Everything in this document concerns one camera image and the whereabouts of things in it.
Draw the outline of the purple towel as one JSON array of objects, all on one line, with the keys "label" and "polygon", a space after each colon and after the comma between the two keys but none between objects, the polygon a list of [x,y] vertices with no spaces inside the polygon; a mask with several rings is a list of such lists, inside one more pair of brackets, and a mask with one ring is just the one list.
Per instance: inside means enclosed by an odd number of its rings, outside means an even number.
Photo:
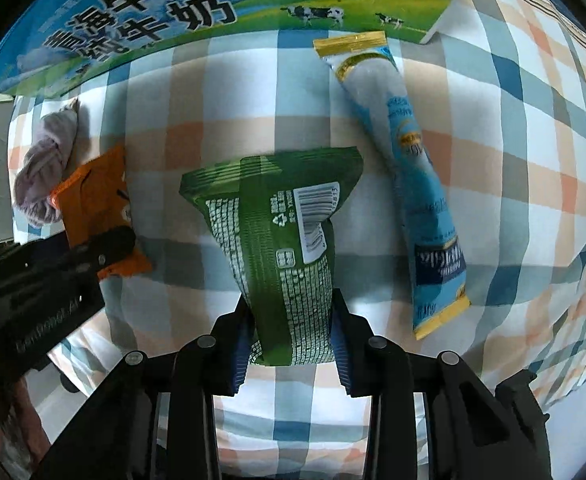
[{"label": "purple towel", "polygon": [[78,99],[46,114],[36,125],[31,147],[13,184],[14,207],[32,226],[45,226],[61,219],[50,195],[63,180],[78,128]]}]

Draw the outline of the green snack bag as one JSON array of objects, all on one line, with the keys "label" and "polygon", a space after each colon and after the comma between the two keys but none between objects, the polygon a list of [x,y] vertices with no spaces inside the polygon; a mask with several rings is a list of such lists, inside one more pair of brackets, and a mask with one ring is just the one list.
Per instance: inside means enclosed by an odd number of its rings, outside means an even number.
[{"label": "green snack bag", "polygon": [[333,361],[331,219],[362,172],[351,146],[248,156],[182,176],[180,195],[204,217],[253,312],[250,362]]}]

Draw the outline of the plaid checkered tablecloth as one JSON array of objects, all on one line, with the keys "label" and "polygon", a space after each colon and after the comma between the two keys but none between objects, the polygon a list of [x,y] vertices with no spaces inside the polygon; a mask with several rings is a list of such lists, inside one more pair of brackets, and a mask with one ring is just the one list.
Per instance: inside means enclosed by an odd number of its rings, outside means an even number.
[{"label": "plaid checkered tablecloth", "polygon": [[82,393],[94,393],[131,350],[179,350],[240,298],[204,217],[179,193],[184,174],[344,146],[363,159],[331,219],[333,284],[351,311],[407,352],[457,352],[488,387],[531,370],[542,408],[567,405],[586,382],[586,34],[548,0],[454,0],[424,44],[386,34],[446,193],[471,301],[416,339],[392,174],[314,50],[314,40],[347,33],[192,41],[60,96],[15,96],[10,175],[39,120],[78,99],[69,167],[122,144],[132,225],[152,264],[102,281],[104,308],[51,351]]}]

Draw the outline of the blue white long packet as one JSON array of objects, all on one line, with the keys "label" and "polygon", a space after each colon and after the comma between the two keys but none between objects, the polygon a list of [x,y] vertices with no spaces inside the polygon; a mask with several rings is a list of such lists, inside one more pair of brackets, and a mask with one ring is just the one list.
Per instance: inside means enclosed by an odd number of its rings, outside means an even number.
[{"label": "blue white long packet", "polygon": [[467,309],[466,262],[442,182],[425,147],[386,35],[314,40],[392,174],[409,258],[413,333],[423,339]]}]

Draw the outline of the orange snack bag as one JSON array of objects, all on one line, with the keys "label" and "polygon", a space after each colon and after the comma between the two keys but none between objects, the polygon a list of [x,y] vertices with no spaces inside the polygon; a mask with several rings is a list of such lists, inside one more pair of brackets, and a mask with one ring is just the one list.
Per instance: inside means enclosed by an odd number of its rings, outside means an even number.
[{"label": "orange snack bag", "polygon": [[86,162],[50,194],[77,261],[104,280],[152,270],[132,228],[122,144]]}]

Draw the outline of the blue printed cardboard box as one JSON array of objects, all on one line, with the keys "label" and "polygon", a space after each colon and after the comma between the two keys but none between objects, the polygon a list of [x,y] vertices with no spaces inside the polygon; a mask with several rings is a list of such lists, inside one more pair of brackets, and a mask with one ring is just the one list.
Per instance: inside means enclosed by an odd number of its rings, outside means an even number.
[{"label": "blue printed cardboard box", "polygon": [[60,96],[141,56],[268,30],[424,44],[454,0],[0,0],[0,93]]}]

